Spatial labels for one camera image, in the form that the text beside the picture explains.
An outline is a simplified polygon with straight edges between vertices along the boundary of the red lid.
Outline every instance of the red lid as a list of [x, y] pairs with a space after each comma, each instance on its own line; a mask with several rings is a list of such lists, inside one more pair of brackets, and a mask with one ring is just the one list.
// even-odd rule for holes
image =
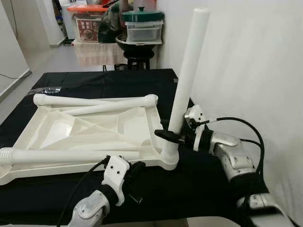
[[70, 12], [106, 12], [102, 5], [75, 5], [67, 8]]

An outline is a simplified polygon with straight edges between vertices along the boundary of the white fabric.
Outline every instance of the white fabric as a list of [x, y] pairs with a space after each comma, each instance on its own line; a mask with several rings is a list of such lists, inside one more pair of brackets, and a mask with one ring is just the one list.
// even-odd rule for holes
[[[303, 226], [303, 1], [158, 0], [165, 13], [159, 66], [178, 75], [194, 7], [211, 11], [192, 92], [206, 118], [235, 116], [255, 125], [266, 146], [265, 180]], [[236, 122], [213, 129], [247, 139]], [[246, 145], [254, 162], [259, 150]]]
[[117, 44], [73, 42], [79, 63], [84, 66], [126, 64], [123, 50]]

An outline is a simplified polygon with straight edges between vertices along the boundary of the white tube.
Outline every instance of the white tube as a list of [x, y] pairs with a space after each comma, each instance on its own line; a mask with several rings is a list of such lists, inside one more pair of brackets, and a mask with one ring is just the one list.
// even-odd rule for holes
[[61, 96], [47, 96], [45, 94], [35, 94], [33, 101], [36, 105], [70, 105], [70, 106], [85, 106], [85, 105], [101, 105], [110, 103], [109, 101], [93, 100], [85, 98], [69, 98]]
[[106, 157], [123, 156], [126, 160], [138, 160], [138, 151], [105, 150], [20, 150], [0, 149], [0, 165], [33, 163], [99, 162]]
[[77, 108], [73, 110], [66, 110], [63, 111], [63, 113], [77, 116], [77, 115], [83, 115], [83, 114], [91, 114], [91, 113], [99, 113], [99, 112], [107, 112], [107, 111], [114, 111], [114, 110], [120, 110], [120, 109], [126, 109], [126, 108], [133, 108], [133, 107], [139, 107], [139, 106], [154, 106], [156, 105], [156, 95], [147, 95], [141, 98], [134, 98], [130, 100], [125, 101], [119, 101], [119, 102], [111, 102], [108, 104], [103, 105], [93, 105], [88, 107], [82, 107]]
[[[180, 133], [183, 125], [209, 14], [210, 12], [206, 8], [194, 9], [169, 122], [169, 131], [173, 131], [176, 134]], [[170, 164], [171, 169], [174, 169], [179, 160], [178, 144], [166, 141], [161, 156], [163, 161]]]

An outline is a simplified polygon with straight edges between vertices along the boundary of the white plastic tray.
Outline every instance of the white plastic tray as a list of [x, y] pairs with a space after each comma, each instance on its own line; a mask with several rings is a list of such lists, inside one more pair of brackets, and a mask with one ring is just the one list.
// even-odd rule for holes
[[[102, 99], [121, 101], [128, 98]], [[156, 106], [77, 117], [61, 113], [77, 107], [40, 106], [14, 147], [20, 149], [87, 149], [139, 151], [147, 166], [163, 166], [164, 140], [154, 135], [162, 129]], [[88, 171], [95, 163], [0, 166], [0, 185], [16, 178]]]

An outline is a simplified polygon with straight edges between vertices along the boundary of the black stool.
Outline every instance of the black stool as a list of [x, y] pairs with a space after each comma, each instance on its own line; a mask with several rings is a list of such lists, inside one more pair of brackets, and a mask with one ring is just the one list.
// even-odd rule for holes
[[133, 69], [133, 63], [137, 63], [137, 69], [144, 69], [143, 63], [145, 63], [145, 69], [150, 69], [150, 59], [155, 55], [152, 50], [144, 51], [124, 51], [124, 57], [127, 58], [127, 68]]

